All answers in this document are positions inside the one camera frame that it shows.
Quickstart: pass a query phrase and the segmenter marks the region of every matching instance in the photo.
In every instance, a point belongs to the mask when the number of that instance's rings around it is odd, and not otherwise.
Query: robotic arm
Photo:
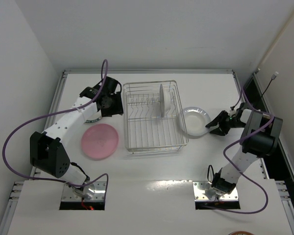
[[[217,125],[218,127],[210,131],[210,133],[220,136],[225,136],[231,128],[244,127],[241,136],[243,138],[259,129],[268,120],[269,116],[258,111],[251,111],[246,108],[245,103],[242,103],[236,111],[231,111],[229,114],[226,111],[222,111],[206,127]],[[240,149],[233,157],[232,162],[241,172],[245,172],[258,158],[270,156],[275,151],[282,122],[282,119],[274,117],[273,122],[265,130],[240,143]],[[211,187],[217,195],[230,194],[240,176],[239,171],[231,163],[228,163],[214,175]]]
[[[103,117],[123,114],[122,87],[117,80],[111,77],[106,77],[102,91],[95,102],[82,109],[77,108],[95,97],[100,88],[99,84],[100,82],[94,87],[87,87],[80,93],[72,106],[72,108],[76,108],[76,111],[65,114],[42,133],[32,134],[30,137],[30,163],[33,166],[58,179],[76,185],[82,185],[90,180],[77,164],[71,163],[65,146],[76,130],[95,113],[101,111]],[[118,85],[121,90],[115,92]],[[83,195],[84,189],[78,188],[78,190]]]

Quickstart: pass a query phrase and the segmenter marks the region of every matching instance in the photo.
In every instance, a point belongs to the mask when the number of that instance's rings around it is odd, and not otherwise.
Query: gray wall
[[[48,112],[59,76],[13,0],[0,0],[0,222],[13,182],[20,179],[1,156],[8,134],[26,120]],[[8,161],[29,174],[29,137],[45,120],[21,129],[7,149]]]
[[[260,69],[258,77],[262,90],[269,83],[271,75],[275,71],[279,72],[264,97],[273,113],[283,118],[280,138],[287,143],[289,157],[294,166],[294,18],[260,65]]]
[[[294,0],[16,0],[54,66],[234,69],[245,81]]]

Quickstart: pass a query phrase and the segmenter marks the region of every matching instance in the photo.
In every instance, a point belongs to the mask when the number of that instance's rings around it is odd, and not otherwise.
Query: metal wire rack
[[[161,84],[169,91],[171,101],[164,117],[159,102]],[[130,153],[177,151],[187,145],[187,135],[179,128],[182,124],[186,130],[175,81],[126,83],[123,102],[125,147]]]

